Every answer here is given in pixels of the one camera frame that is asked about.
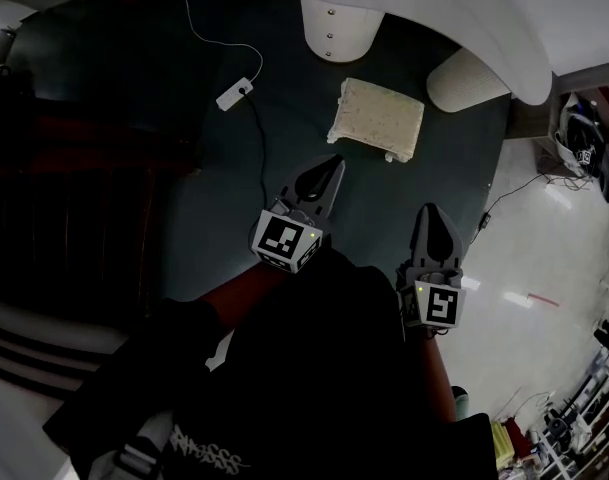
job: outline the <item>forearm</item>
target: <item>forearm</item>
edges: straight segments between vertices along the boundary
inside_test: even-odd
[[[427,339],[424,328],[407,333],[408,353],[415,361],[421,395],[432,419],[440,423],[456,421],[455,398],[435,338]]]
[[[278,268],[258,263],[201,299],[215,308],[226,334],[238,327],[246,315],[289,275]]]

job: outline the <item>white power strip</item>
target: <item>white power strip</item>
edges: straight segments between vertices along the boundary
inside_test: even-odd
[[[244,97],[244,95],[240,92],[240,89],[244,89],[246,94],[248,94],[253,90],[253,86],[246,78],[242,78],[239,82],[237,82],[215,100],[217,102],[217,106],[226,112]]]

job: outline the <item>white floor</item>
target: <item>white floor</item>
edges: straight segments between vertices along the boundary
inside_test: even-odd
[[[537,175],[532,147],[504,143],[487,208]],[[465,312],[460,327],[438,339],[451,383],[469,392],[471,413],[495,417],[517,390],[500,416],[536,393],[555,391],[561,400],[599,349],[593,330],[609,307],[599,286],[609,280],[609,205],[596,187],[573,192],[555,183],[540,178],[503,198],[464,260]],[[520,410],[522,429],[537,419],[538,400]]]

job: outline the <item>dark floor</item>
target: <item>dark floor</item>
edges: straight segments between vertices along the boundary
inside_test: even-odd
[[[264,55],[251,97],[268,136],[269,192],[302,161],[341,153],[347,170],[333,243],[356,264],[375,265],[391,278],[408,257],[415,214],[426,202],[439,204],[470,240],[497,164],[509,99],[457,114],[429,103],[426,76],[455,44],[386,16],[363,59],[333,65],[308,49],[299,0],[190,3],[202,35],[248,42]],[[182,0],[84,0],[26,20],[11,63],[33,71],[39,97],[80,101],[131,126],[199,137],[203,171],[179,183],[169,201],[163,295],[197,297],[255,262],[246,245],[262,205],[260,137],[245,102],[225,113],[214,101],[253,75],[252,52],[198,41]],[[382,151],[349,140],[326,143],[346,77],[426,103],[415,157],[407,164],[389,164]]]

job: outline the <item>white cylinder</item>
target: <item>white cylinder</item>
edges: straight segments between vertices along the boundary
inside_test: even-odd
[[[331,62],[351,62],[373,44],[384,13],[322,2],[301,0],[304,37],[316,55]]]
[[[433,104],[444,112],[459,112],[510,92],[498,76],[466,48],[428,75],[426,90]]]

